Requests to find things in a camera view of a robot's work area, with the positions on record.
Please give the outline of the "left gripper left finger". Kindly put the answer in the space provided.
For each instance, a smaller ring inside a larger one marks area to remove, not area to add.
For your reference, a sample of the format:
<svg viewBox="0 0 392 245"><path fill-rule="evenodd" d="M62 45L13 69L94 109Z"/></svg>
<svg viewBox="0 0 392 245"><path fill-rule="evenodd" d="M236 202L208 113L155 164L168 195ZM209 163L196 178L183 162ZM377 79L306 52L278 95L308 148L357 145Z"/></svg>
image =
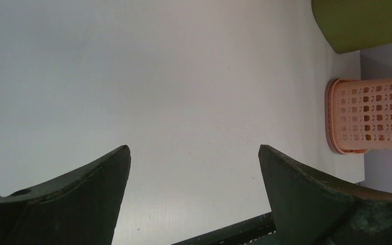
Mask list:
<svg viewBox="0 0 392 245"><path fill-rule="evenodd" d="M0 244L111 244L131 167L127 145L0 196Z"/></svg>

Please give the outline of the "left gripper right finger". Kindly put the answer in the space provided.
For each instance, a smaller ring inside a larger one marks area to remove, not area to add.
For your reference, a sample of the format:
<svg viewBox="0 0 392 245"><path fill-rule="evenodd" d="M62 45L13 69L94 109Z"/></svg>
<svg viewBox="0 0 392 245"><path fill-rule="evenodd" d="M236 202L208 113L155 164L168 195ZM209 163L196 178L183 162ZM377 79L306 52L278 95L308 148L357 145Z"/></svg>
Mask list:
<svg viewBox="0 0 392 245"><path fill-rule="evenodd" d="M269 145L258 157L282 244L392 244L392 193L344 181Z"/></svg>

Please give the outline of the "pink plastic basket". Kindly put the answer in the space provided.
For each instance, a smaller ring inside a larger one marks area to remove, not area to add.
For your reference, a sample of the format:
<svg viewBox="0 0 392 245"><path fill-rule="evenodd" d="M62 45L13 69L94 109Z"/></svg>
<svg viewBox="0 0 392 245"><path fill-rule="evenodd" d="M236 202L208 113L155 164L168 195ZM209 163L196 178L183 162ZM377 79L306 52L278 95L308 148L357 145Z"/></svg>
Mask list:
<svg viewBox="0 0 392 245"><path fill-rule="evenodd" d="M392 150L392 78L331 80L325 91L325 125L335 153Z"/></svg>

